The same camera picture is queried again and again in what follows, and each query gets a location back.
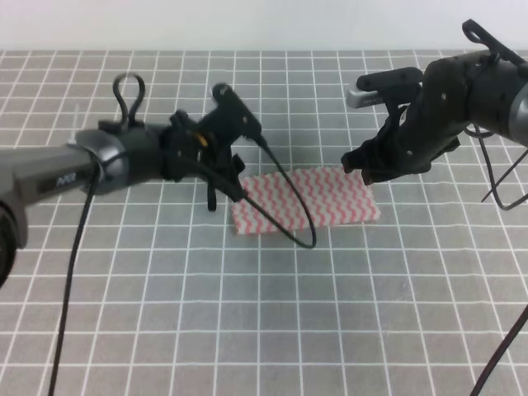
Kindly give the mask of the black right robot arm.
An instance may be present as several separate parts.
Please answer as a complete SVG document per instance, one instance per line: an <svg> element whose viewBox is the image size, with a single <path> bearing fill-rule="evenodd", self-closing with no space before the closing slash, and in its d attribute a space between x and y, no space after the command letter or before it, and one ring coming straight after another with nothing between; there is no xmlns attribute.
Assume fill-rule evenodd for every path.
<svg viewBox="0 0 528 396"><path fill-rule="evenodd" d="M348 106L385 104L388 117L374 138L342 156L344 172L360 171L367 185L428 172L471 124L527 144L527 62L476 21L462 30L485 49L356 80Z"/></svg>

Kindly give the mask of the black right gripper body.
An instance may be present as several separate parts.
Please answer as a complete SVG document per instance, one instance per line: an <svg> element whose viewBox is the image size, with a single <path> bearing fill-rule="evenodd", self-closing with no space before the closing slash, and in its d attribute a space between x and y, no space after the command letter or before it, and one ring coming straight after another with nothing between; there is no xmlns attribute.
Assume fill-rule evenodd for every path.
<svg viewBox="0 0 528 396"><path fill-rule="evenodd" d="M417 103L399 113L405 121L396 126L388 119L372 140L379 158L377 168L396 171L396 178L427 172L431 162L458 139L460 122L443 119Z"/></svg>

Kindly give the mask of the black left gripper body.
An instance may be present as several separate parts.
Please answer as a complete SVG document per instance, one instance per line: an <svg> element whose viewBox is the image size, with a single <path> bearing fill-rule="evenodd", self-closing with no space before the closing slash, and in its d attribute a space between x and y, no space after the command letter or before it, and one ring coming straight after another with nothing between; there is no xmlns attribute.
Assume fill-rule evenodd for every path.
<svg viewBox="0 0 528 396"><path fill-rule="evenodd" d="M233 182L229 114L214 109L200 120L178 110L160 135L161 176L179 182L199 177L212 184Z"/></svg>

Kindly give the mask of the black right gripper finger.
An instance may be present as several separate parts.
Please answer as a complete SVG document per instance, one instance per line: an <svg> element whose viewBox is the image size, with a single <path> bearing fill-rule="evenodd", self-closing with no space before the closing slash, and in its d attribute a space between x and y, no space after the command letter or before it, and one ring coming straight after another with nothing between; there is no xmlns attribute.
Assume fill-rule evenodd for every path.
<svg viewBox="0 0 528 396"><path fill-rule="evenodd" d="M354 170L372 170L379 165L379 158L375 142L364 142L359 148L355 148L341 157L344 172Z"/></svg>
<svg viewBox="0 0 528 396"><path fill-rule="evenodd" d="M361 170L363 182L366 185L373 185L381 182L388 182L396 178L396 171L387 168L363 168Z"/></svg>

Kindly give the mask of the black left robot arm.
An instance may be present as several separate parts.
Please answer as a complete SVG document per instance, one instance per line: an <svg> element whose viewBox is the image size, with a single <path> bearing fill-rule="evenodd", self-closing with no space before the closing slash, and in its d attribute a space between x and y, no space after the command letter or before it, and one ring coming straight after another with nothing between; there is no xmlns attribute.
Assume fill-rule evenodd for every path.
<svg viewBox="0 0 528 396"><path fill-rule="evenodd" d="M103 120L63 146L3 150L1 279L27 245L26 208L71 189L106 195L152 180L199 177L211 191L241 200L246 194L238 175L244 165L230 149L239 135L218 111L199 122L178 111L167 125Z"/></svg>

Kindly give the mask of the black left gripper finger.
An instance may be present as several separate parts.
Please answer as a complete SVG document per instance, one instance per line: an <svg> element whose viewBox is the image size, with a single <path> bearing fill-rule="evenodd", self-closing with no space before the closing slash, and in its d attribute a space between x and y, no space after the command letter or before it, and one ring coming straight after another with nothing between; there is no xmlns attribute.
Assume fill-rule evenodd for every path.
<svg viewBox="0 0 528 396"><path fill-rule="evenodd" d="M238 179L238 174L232 167L222 171L206 167L205 181L207 184L208 211L216 211L217 209L216 191L226 195L232 202L239 202L248 197Z"/></svg>
<svg viewBox="0 0 528 396"><path fill-rule="evenodd" d="M240 174L245 170L244 161L234 154L229 161L229 177L232 182L238 182Z"/></svg>

